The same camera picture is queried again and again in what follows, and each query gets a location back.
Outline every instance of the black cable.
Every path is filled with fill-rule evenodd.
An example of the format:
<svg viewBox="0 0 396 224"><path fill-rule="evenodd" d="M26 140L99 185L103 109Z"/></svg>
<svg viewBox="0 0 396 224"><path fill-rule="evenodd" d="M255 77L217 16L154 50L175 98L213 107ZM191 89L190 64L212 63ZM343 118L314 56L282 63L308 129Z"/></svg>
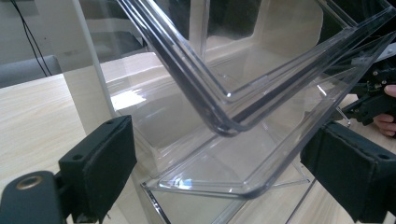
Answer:
<svg viewBox="0 0 396 224"><path fill-rule="evenodd" d="M35 41L35 37L33 36L32 32L30 31L29 26L28 26L27 23L26 23L26 20L25 20L24 17L22 16L21 11L20 11L20 9L19 9L17 3L15 2L15 0L9 0L9 1L12 3L12 5L13 5L13 6L15 7L15 9L18 11L18 14L19 14L20 17L21 17L21 21L22 21L22 24L23 24L23 30L24 30L24 32L25 32L25 34L26 34L26 37L27 37L28 41L29 41L30 47L32 48L33 54L35 55L35 59L37 60L38 65L40 65L41 70L43 71L44 75L47 77L48 75L47 75L46 71L44 70L42 64L41 64L40 61L38 60L37 54L36 54L36 52L35 52L35 47L37 48L38 53L40 54L41 60L43 61L45 67L47 68L47 71L48 71L49 75L52 76L52 73L51 73L51 71L49 70L49 68L48 68L48 66L47 66L47 64L46 64L46 61L44 60L43 54L41 53L40 47L37 45L37 42ZM33 46L32 41L31 41L29 35L32 37L33 41L35 42L35 47Z"/></svg>

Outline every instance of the plastic container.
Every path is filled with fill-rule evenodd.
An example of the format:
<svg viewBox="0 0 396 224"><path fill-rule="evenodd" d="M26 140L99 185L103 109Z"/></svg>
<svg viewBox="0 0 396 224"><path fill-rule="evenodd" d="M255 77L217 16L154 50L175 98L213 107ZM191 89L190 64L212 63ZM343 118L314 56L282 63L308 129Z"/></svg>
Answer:
<svg viewBox="0 0 396 224"><path fill-rule="evenodd" d="M138 159L152 177L146 187L244 199L263 194L393 38L352 50L233 138L210 132L163 67L145 71L147 81L113 93L113 99L125 92L140 99L118 113L132 114L136 146L142 149ZM114 80L110 92L133 83L129 79L139 80L136 75Z"/></svg>
<svg viewBox="0 0 396 224"><path fill-rule="evenodd" d="M381 0L119 3L224 136L255 127L395 13Z"/></svg>

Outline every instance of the wooden table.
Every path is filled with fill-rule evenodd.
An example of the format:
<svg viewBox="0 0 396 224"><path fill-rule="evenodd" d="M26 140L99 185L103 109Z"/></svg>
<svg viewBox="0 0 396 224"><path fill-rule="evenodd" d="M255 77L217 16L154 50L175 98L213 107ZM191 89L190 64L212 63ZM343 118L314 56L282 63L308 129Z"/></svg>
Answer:
<svg viewBox="0 0 396 224"><path fill-rule="evenodd" d="M38 170L58 171L57 160L85 137L70 92L62 75L0 89L0 191L14 178ZM362 128L354 121L351 129L377 144L396 152L394 140L381 135L373 126ZM128 203L128 209L119 204ZM268 223L261 216L261 202L256 209L238 213L232 223ZM129 182L119 200L109 211L105 223L148 223ZM353 223L347 212L319 184L296 211L290 223Z"/></svg>

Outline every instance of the transparent acrylic box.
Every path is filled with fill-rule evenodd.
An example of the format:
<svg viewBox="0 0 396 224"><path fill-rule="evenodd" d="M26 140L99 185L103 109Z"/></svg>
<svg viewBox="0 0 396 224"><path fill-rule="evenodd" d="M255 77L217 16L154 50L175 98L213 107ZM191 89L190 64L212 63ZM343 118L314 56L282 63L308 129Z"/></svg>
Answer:
<svg viewBox="0 0 396 224"><path fill-rule="evenodd" d="M385 1L353 15L348 1L229 1L219 23L224 2L191 1L186 15L200 20L186 28L172 14L181 3L119 2L169 72L148 63L145 81L107 83L113 100L141 101L117 112L133 117L146 187L245 199L273 186L374 62L391 35L356 47L395 14ZM249 31L228 23L238 19Z"/></svg>

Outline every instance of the human hand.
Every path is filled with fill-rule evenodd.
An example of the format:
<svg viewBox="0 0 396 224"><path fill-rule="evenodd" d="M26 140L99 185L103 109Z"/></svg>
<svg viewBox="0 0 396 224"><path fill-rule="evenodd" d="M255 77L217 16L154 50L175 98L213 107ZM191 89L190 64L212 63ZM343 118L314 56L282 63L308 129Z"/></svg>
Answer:
<svg viewBox="0 0 396 224"><path fill-rule="evenodd" d="M388 85L384 89L389 96L396 97L396 85ZM388 114L381 114L373 118L374 124L379 128L379 131L386 136L394 136L396 134L396 123L393 123L395 118Z"/></svg>

